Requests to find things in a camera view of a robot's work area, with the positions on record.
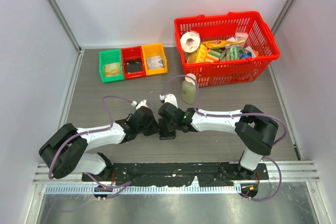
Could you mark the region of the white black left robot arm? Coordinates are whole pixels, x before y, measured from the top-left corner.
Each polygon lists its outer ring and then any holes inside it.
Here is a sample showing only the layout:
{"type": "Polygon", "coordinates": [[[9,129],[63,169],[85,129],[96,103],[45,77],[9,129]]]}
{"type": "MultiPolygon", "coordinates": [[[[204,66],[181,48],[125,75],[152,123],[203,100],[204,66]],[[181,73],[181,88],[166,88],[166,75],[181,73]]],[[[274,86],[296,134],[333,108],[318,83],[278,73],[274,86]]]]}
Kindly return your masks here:
{"type": "Polygon", "coordinates": [[[112,176],[113,164],[103,153],[89,154],[89,150],[109,144],[123,144],[134,140],[138,134],[151,136],[158,130],[159,124],[152,110],[141,106],[127,118],[111,125],[83,129],[67,123],[38,153],[55,179],[82,173],[85,179],[92,176],[98,181],[106,181],[112,176]]]}

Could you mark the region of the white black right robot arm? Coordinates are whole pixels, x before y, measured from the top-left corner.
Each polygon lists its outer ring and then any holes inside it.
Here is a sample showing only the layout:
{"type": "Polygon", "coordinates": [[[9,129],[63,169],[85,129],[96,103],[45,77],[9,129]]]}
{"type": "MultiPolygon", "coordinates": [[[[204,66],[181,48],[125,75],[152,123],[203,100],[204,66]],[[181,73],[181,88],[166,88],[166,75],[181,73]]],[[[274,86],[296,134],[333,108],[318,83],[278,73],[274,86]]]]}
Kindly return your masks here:
{"type": "Polygon", "coordinates": [[[279,127],[272,118],[250,104],[242,110],[217,112],[195,108],[183,111],[166,102],[159,108],[158,115],[168,132],[216,131],[237,135],[246,146],[237,166],[242,179],[254,176],[261,159],[270,155],[279,127]]]}

